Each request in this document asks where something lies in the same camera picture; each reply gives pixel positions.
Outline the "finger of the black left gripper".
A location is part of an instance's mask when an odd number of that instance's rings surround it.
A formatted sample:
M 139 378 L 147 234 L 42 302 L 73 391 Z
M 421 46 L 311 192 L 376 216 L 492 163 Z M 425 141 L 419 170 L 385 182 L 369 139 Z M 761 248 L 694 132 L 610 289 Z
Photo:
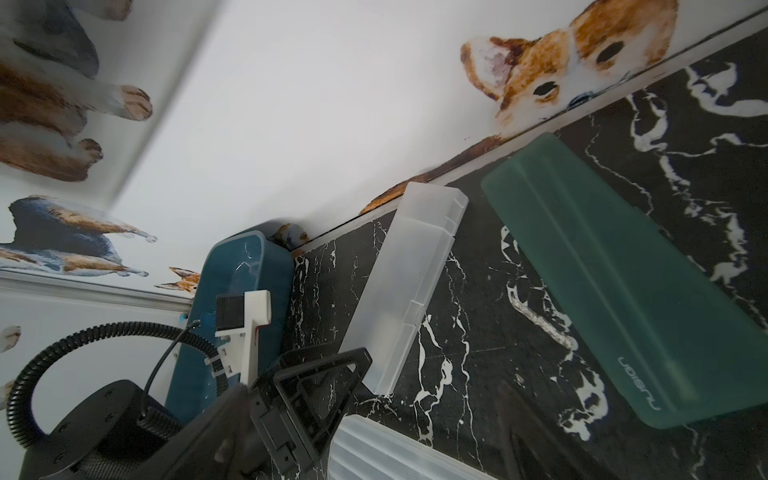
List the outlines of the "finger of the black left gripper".
M 282 354 L 248 390 L 248 472 L 301 474 L 319 464 L 371 365 L 365 348 Z

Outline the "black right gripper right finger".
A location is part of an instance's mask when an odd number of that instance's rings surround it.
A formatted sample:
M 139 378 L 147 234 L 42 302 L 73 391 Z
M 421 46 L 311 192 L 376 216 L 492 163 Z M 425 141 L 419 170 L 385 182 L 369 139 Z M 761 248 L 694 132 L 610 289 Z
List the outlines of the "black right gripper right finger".
M 498 385 L 495 407 L 499 450 L 508 478 L 580 480 L 616 477 L 509 384 Z

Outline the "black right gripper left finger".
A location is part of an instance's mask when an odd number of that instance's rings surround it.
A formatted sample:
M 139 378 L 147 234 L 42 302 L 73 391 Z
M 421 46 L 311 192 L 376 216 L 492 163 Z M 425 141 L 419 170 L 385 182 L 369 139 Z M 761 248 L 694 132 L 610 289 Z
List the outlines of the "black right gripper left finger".
M 228 389 L 130 477 L 138 480 L 240 479 L 247 406 L 245 386 Z

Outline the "clear ribbed case back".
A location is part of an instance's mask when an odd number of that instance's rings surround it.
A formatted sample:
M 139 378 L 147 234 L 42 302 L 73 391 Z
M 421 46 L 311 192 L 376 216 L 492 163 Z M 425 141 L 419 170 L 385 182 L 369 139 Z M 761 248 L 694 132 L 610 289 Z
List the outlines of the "clear ribbed case back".
M 328 456 L 329 479 L 474 479 L 491 476 L 380 423 L 347 415 Z

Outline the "clear pencil case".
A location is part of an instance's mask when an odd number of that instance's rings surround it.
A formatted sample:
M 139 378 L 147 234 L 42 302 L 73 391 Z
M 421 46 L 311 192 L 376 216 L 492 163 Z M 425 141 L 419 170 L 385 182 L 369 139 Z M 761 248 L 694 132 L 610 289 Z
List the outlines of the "clear pencil case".
M 394 391 L 467 206 L 457 188 L 405 190 L 340 347 L 368 351 L 375 395 Z

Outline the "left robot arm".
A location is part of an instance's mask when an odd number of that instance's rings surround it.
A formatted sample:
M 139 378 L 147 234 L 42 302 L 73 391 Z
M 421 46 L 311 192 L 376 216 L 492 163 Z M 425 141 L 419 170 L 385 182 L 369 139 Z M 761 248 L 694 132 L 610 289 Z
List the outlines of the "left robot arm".
M 22 479 L 260 479 L 322 458 L 372 360 L 330 344 L 279 357 L 250 387 L 229 388 L 167 436 L 138 424 L 141 389 L 98 390 L 24 455 Z

